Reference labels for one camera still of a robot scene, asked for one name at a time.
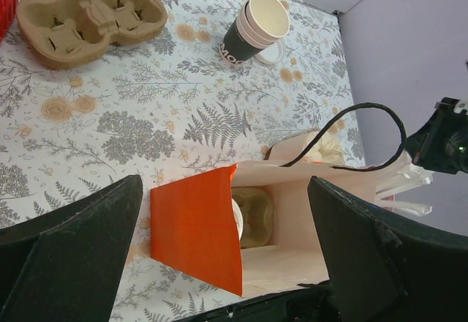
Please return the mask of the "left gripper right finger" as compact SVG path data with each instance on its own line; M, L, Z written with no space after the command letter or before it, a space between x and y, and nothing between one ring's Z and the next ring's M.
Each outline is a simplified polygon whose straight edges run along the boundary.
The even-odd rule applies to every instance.
M467 238L316 176L308 196L343 321L466 321Z

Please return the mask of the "white plastic cup lid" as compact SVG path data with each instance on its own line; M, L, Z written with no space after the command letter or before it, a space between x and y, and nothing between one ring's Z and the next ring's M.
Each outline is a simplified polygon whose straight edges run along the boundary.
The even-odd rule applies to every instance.
M238 231L238 238L241 239L241 237L243 235L243 231L244 231L243 215L242 215L240 206L234 200L234 198L232 198L231 201L232 201L232 206L233 206L233 214L234 214L234 218L235 218L235 224L236 224L236 228L237 228L237 231Z

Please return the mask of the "single cardboard cup carrier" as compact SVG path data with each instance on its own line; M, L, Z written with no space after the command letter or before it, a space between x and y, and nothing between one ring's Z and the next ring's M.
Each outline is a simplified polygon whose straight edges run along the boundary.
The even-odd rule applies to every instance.
M273 233L274 205L271 197L265 190L255 187L233 187L232 196L244 219L241 248L264 247Z

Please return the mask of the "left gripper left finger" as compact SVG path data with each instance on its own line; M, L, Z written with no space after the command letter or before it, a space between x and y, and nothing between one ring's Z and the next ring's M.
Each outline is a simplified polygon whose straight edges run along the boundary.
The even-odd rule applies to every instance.
M142 197L130 175L1 229L1 320L109 321Z

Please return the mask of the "cardboard cup carrier stack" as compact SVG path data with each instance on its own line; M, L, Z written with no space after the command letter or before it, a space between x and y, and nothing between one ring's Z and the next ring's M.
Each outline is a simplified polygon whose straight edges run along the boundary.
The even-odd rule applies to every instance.
M40 64L68 70L100 59L112 44L136 45L161 34L161 0L20 0L21 34Z

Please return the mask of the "stack of paper cups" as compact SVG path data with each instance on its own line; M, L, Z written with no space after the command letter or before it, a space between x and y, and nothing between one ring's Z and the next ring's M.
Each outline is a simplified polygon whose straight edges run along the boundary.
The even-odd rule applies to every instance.
M219 45L219 54L238 67L289 33L290 19L279 0L247 0Z

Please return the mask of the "orange paper bag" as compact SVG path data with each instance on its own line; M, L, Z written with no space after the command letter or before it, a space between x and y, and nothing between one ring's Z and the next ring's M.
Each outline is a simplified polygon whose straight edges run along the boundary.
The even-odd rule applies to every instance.
M373 201L390 162L344 165L327 130L276 143L263 161L243 161L153 188L151 257L241 297L328 278L307 192L319 177Z

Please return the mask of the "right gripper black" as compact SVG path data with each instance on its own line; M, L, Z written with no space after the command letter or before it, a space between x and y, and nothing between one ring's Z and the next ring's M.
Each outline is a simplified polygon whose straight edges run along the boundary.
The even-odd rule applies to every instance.
M407 138L412 164L428 171L467 172L467 100L445 97L429 120Z

